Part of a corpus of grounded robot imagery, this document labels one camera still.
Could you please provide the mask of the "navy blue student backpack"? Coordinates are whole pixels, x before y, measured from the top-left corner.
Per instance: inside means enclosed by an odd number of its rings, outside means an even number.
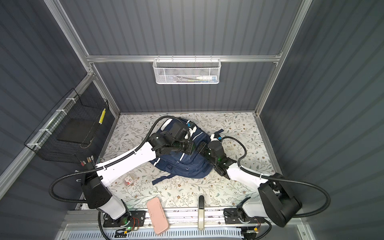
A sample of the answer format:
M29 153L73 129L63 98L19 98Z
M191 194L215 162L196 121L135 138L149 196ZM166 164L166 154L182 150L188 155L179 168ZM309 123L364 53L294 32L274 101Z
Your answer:
M166 179L171 179L175 176L191 179L202 179L206 177L214 168L202 155L198 153L198 146L202 142L208 144L215 138L218 138L220 141L222 139L220 133L222 133L224 130L220 129L210 136L190 120L183 118L173 118L166 120L155 133L170 130L175 122L180 122L189 128L191 139L195 143L196 149L191 155L186 155L181 152L171 153L170 155L156 156L155 159L151 160L150 163L154 167L169 173L167 176L162 176L153 180L153 185L156 185Z

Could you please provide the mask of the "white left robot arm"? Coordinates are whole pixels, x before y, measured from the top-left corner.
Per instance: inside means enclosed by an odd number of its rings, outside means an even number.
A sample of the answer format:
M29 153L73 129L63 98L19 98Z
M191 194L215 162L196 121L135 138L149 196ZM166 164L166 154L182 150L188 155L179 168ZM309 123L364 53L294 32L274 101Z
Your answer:
M161 120L170 119L160 133L153 130ZM128 151L112 160L100 164L87 163L84 170L64 175L54 180L49 187L50 196L60 202L86 203L90 209L109 215L115 223L127 226L132 215L123 200L116 197L108 187L125 173L149 162L156 157L168 155L171 152L182 152L190 155L194 150L193 133L197 130L196 124L174 116L163 116L155 121L143 141L133 150ZM81 188L85 199L72 200L58 196L54 187L59 182L74 176L81 175Z

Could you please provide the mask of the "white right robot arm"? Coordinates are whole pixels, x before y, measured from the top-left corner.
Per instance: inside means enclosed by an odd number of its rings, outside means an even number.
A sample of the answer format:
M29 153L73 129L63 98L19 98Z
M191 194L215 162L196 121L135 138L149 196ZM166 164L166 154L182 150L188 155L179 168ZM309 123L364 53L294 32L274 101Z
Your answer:
M244 150L244 155L237 161L227 157L222 141L231 139L236 141ZM307 218L324 212L331 205L331 196L323 188L308 182L286 179L281 174L264 175L244 167L241 161L247 156L247 149L236 138L226 136L213 139L211 142L200 143L196 151L202 155L215 171L229 179L248 186L250 189L257 190L263 204L265 215L279 227L284 227L292 218ZM299 213L303 204L290 184L297 184L313 188L321 192L326 200L325 203L316 210L308 213Z

